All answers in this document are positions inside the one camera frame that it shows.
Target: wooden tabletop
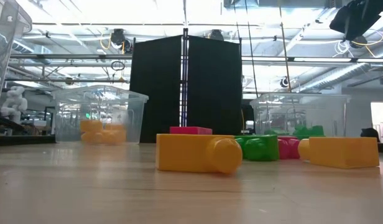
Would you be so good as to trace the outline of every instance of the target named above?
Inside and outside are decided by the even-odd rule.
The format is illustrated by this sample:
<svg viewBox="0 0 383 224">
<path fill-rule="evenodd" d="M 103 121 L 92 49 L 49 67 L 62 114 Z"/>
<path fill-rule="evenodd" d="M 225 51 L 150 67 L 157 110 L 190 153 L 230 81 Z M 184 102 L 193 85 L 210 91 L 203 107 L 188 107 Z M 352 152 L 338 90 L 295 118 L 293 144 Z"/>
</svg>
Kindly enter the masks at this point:
<svg viewBox="0 0 383 224">
<path fill-rule="evenodd" d="M 0 147 L 0 223 L 383 223 L 381 166 L 155 170 L 155 146 Z"/>
</svg>

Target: clear plastic bin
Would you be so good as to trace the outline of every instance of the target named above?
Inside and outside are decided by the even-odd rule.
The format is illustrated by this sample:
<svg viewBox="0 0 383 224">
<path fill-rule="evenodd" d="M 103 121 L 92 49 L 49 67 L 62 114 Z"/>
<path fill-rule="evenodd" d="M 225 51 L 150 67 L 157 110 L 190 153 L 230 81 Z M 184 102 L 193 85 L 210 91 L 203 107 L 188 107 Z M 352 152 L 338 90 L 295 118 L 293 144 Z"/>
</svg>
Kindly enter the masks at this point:
<svg viewBox="0 0 383 224">
<path fill-rule="evenodd" d="M 32 29 L 30 16 L 15 0 L 0 1 L 0 96 L 14 37 Z"/>
<path fill-rule="evenodd" d="M 265 93 L 250 102 L 256 134 L 345 136 L 347 95 Z"/>
<path fill-rule="evenodd" d="M 56 142 L 139 143 L 148 96 L 113 86 L 53 92 Z"/>
</svg>

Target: black partition panel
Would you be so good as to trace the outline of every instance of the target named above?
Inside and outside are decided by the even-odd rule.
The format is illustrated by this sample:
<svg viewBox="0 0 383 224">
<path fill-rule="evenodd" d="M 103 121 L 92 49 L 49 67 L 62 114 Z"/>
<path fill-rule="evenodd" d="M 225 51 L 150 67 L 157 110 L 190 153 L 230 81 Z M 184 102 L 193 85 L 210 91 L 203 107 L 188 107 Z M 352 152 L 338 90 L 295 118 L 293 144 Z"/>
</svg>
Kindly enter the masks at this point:
<svg viewBox="0 0 383 224">
<path fill-rule="evenodd" d="M 240 134 L 241 82 L 239 44 L 189 36 L 187 126 Z"/>
<path fill-rule="evenodd" d="M 181 36 L 136 43 L 130 90 L 149 96 L 144 109 L 141 142 L 179 126 Z"/>
</svg>

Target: magenta toy block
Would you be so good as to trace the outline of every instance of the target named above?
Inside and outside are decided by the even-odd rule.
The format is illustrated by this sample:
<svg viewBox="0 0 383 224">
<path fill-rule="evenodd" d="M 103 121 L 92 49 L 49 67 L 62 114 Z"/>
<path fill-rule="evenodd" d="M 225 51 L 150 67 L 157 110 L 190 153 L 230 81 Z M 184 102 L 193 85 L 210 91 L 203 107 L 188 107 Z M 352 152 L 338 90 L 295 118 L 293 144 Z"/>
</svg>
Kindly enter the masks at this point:
<svg viewBox="0 0 383 224">
<path fill-rule="evenodd" d="M 294 136 L 278 136 L 280 159 L 299 159 L 299 140 Z"/>
<path fill-rule="evenodd" d="M 290 155 L 290 146 L 288 145 L 288 142 L 282 139 L 278 139 L 278 141 L 280 159 L 288 159 Z"/>
<path fill-rule="evenodd" d="M 212 129 L 201 127 L 170 127 L 170 134 L 212 134 Z"/>
<path fill-rule="evenodd" d="M 298 139 L 290 139 L 288 140 L 288 145 L 290 147 L 290 159 L 299 159 L 299 152 L 298 152 L 298 146 L 299 146 L 300 140 Z"/>
</svg>

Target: ceiling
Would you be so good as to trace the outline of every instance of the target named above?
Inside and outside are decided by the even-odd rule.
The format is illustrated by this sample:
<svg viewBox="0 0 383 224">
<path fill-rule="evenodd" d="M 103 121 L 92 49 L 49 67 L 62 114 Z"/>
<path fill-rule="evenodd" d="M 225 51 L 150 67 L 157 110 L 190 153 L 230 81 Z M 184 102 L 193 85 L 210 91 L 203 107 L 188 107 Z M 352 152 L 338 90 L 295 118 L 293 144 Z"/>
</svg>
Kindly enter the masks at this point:
<svg viewBox="0 0 383 224">
<path fill-rule="evenodd" d="M 243 56 L 284 56 L 283 34 L 280 26 L 284 22 L 284 41 L 289 57 L 372 57 L 368 49 L 349 48 L 340 43 L 343 34 L 330 30 L 329 24 L 338 9 L 326 7 L 331 2 L 312 0 L 283 1 L 282 19 L 277 1 L 261 1 L 261 5 L 271 7 L 225 8 L 226 0 L 17 0 L 33 20 L 31 32 L 22 36 L 19 42 L 27 46 L 42 45 L 53 54 L 120 54 L 119 50 L 108 46 L 108 38 L 113 29 L 124 29 L 125 36 L 137 42 L 158 39 L 173 35 L 182 35 L 188 28 L 190 35 L 207 37 L 212 29 L 220 29 L 225 41 L 238 42 L 242 38 Z M 364 36 L 371 50 L 383 47 L 382 18 L 369 29 Z M 13 60 L 10 65 L 29 60 Z M 126 68 L 117 72 L 129 79 L 130 60 L 125 61 Z M 329 70 L 334 65 L 327 63 L 320 67 L 310 65 L 289 66 L 289 75 L 293 85 L 301 85 Z M 40 76 L 42 68 L 24 67 Z M 45 74 L 56 67 L 47 67 Z M 255 91 L 252 65 L 243 65 L 246 80 L 245 92 Z M 114 70 L 108 68 L 109 75 Z M 258 91 L 281 90 L 280 79 L 287 74 L 284 65 L 256 65 L 256 83 Z M 73 77 L 79 79 L 107 80 L 108 74 L 103 68 L 64 67 L 52 72 L 51 78 Z M 56 83 L 54 87 L 73 86 Z M 122 88 L 128 84 L 115 83 Z"/>
</svg>

